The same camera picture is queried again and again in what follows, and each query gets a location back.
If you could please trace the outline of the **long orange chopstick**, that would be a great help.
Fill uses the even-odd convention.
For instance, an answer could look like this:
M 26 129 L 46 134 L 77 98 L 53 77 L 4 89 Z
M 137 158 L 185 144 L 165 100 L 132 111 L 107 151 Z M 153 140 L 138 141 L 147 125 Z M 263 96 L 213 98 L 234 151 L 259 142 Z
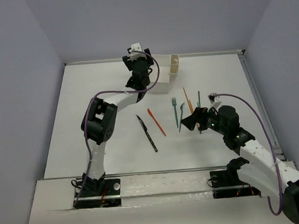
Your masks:
M 185 90 L 184 87 L 183 87 L 183 92 L 184 92 L 184 94 L 185 94 L 185 99 L 187 100 L 187 104 L 188 104 L 188 106 L 189 106 L 189 102 L 188 102 L 189 97 L 188 97 L 187 92 L 186 92 L 186 90 Z

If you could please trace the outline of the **teal plastic knife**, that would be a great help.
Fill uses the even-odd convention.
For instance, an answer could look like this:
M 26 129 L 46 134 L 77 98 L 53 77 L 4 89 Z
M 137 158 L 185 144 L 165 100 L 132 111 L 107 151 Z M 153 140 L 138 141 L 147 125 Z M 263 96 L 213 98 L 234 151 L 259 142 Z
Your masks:
M 183 102 L 181 105 L 180 105 L 180 121 L 179 121 L 179 132 L 181 132 L 181 126 L 182 126 L 182 119 L 183 119 L 183 109 L 184 109 L 184 104 L 185 102 Z

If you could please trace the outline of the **long teal chopstick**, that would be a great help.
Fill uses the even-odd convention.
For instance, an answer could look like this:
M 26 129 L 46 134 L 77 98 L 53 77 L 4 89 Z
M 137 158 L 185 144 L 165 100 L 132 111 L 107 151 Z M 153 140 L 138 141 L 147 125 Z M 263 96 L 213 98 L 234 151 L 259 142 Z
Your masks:
M 200 91 L 197 91 L 197 92 L 198 92 L 197 107 L 201 107 Z

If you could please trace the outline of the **teal plastic fork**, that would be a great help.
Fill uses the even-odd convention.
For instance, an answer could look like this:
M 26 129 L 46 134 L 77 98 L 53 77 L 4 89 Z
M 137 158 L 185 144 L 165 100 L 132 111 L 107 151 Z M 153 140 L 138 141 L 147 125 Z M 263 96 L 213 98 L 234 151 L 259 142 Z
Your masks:
M 174 108 L 174 115 L 175 115 L 175 121 L 176 121 L 176 126 L 177 128 L 179 127 L 179 122 L 178 122 L 178 115 L 177 115 L 177 100 L 175 97 L 172 97 L 172 106 Z

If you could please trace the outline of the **white utensil caddy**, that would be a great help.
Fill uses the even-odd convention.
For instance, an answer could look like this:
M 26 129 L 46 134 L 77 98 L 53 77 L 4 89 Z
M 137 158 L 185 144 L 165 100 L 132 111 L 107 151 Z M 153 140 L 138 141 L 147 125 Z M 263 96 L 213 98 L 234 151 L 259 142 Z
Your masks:
M 167 94 L 172 89 L 179 74 L 179 59 L 177 54 L 152 55 L 159 64 L 160 74 L 156 85 L 149 90 L 150 93 Z

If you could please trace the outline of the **orange plastic knife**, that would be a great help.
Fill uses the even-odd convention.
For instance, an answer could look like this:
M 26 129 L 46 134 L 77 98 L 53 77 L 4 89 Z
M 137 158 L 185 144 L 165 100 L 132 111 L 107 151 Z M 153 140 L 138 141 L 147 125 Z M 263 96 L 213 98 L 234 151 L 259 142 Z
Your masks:
M 166 136 L 165 131 L 163 130 L 162 126 L 160 125 L 160 123 L 157 121 L 157 119 L 155 118 L 155 116 L 153 115 L 152 111 L 148 108 L 147 109 L 147 113 L 149 114 L 149 116 L 154 120 L 154 122 L 156 123 L 156 125 L 158 126 L 158 128 L 160 129 L 160 131 L 162 132 L 162 134 L 164 136 Z

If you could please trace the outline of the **black handled steel knife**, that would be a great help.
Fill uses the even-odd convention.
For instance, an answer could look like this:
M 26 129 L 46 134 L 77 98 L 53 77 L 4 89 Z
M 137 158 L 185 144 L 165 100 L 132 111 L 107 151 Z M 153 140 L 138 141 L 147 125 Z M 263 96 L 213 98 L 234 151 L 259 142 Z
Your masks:
M 145 133 L 146 137 L 148 138 L 148 141 L 152 145 L 153 150 L 155 152 L 158 152 L 157 146 L 155 145 L 154 141 L 152 140 L 150 134 L 148 133 L 148 130 L 147 130 L 147 127 L 146 127 L 145 123 L 142 121 L 142 119 L 138 115 L 136 115 L 136 116 L 138 118 L 138 121 L 139 121 L 140 125 L 142 126 L 142 129 L 144 130 L 144 133 Z

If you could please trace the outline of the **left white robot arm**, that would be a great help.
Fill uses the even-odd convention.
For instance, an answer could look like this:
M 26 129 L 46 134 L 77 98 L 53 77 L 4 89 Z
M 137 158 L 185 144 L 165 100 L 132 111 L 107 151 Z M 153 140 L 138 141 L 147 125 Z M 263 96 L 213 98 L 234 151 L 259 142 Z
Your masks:
M 157 66 L 157 79 L 160 67 L 151 55 L 150 49 L 142 49 L 139 43 L 128 48 L 128 55 L 122 60 L 132 73 L 125 88 L 121 91 L 108 90 L 98 92 L 89 101 L 88 108 L 81 123 L 81 130 L 88 149 L 88 164 L 82 174 L 82 182 L 77 186 L 79 193 L 77 203 L 83 192 L 92 195 L 102 194 L 105 186 L 104 156 L 107 141 L 114 133 L 117 114 L 126 107 L 140 102 L 147 91 L 156 84 L 151 84 L 152 65 Z

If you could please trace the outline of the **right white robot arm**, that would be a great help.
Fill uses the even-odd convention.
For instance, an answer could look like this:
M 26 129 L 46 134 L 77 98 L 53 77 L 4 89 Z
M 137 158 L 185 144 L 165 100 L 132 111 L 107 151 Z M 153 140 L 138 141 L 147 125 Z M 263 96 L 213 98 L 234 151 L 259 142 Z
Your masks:
M 211 129 L 222 134 L 226 147 L 239 156 L 229 162 L 227 180 L 232 184 L 241 181 L 255 187 L 279 203 L 291 222 L 299 224 L 299 171 L 274 159 L 269 150 L 243 129 L 235 108 L 228 105 L 219 109 L 197 107 L 181 123 L 189 130 L 199 125 L 200 130 Z

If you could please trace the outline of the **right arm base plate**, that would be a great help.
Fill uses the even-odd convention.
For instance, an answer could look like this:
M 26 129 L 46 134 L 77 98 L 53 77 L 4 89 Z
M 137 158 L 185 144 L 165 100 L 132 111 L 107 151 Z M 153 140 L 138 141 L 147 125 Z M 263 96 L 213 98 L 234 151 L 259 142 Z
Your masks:
M 226 170 L 210 171 L 207 185 L 211 187 L 214 199 L 261 196 L 260 190 L 240 180 L 229 180 Z

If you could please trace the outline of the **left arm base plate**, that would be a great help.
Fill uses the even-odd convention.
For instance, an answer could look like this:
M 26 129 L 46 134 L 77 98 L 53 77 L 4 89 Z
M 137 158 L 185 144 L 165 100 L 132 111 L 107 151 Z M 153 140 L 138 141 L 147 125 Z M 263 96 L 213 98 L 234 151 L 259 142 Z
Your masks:
M 120 207 L 121 204 L 121 182 L 119 178 L 105 179 L 104 187 L 100 191 L 88 191 L 85 188 L 77 200 L 77 195 L 80 193 L 79 187 L 81 187 L 81 180 L 76 180 L 73 207 L 74 209 L 90 209 L 90 208 L 112 208 Z

